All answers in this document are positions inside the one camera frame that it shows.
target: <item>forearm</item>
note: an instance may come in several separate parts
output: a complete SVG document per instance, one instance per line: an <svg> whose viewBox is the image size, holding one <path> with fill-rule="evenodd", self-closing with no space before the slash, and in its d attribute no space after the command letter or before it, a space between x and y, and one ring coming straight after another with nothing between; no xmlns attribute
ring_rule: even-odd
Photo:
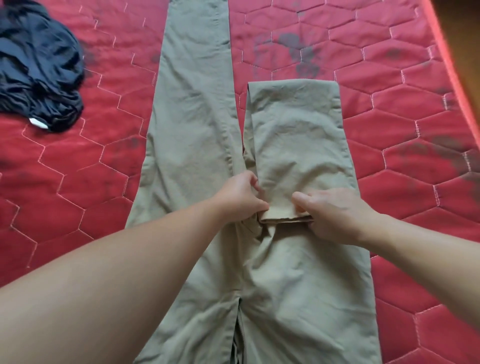
<svg viewBox="0 0 480 364"><path fill-rule="evenodd" d="M480 329L480 244L382 216L367 248L423 285L453 313Z"/></svg>
<svg viewBox="0 0 480 364"><path fill-rule="evenodd" d="M0 362L131 363L223 223L207 200L2 288Z"/></svg>

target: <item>hand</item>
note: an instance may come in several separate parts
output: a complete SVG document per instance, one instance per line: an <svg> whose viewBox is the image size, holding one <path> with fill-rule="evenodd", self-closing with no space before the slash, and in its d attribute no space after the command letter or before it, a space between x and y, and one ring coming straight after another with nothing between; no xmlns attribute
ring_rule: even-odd
<svg viewBox="0 0 480 364"><path fill-rule="evenodd" d="M268 210L268 203L256 197L252 187L260 192L258 178L251 171L245 171L229 178L213 199L220 206L226 222L241 221L259 211Z"/></svg>
<svg viewBox="0 0 480 364"><path fill-rule="evenodd" d="M292 202L313 217L310 228L315 235L340 244L368 243L382 216L349 188L315 190L309 194L294 192Z"/></svg>

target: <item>left hand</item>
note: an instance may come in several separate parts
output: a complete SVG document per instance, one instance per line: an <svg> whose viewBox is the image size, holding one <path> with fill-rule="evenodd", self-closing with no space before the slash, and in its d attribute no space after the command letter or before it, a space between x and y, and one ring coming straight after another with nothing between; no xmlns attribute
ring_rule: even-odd
<svg viewBox="0 0 480 364"><path fill-rule="evenodd" d="M229 178L212 199L219 205L226 222L241 221L253 214L269 209L267 202L252 191L260 192L258 178L252 171L245 171Z"/></svg>

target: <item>khaki pants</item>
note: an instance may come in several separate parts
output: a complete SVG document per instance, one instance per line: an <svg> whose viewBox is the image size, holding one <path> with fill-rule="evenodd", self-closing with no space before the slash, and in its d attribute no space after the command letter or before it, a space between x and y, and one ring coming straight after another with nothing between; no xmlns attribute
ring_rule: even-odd
<svg viewBox="0 0 480 364"><path fill-rule="evenodd" d="M247 168L271 209L214 238L136 362L380 363L368 252L319 241L289 202L309 187L357 188L338 86L251 83L244 142L243 153L228 3L173 0L127 226L211 197Z"/></svg>

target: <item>folded pant leg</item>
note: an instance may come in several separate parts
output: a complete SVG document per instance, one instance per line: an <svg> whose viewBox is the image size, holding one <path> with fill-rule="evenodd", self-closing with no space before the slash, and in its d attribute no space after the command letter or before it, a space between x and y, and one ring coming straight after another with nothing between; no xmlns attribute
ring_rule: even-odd
<svg viewBox="0 0 480 364"><path fill-rule="evenodd" d="M308 188L358 188L338 85L250 83L247 108L245 159L271 206L245 263L247 362L381 363L369 252L320 241L290 201Z"/></svg>
<svg viewBox="0 0 480 364"><path fill-rule="evenodd" d="M227 0L172 0L127 226L209 198L244 170ZM229 363L241 280L238 236L239 226L230 224L214 238L138 363Z"/></svg>

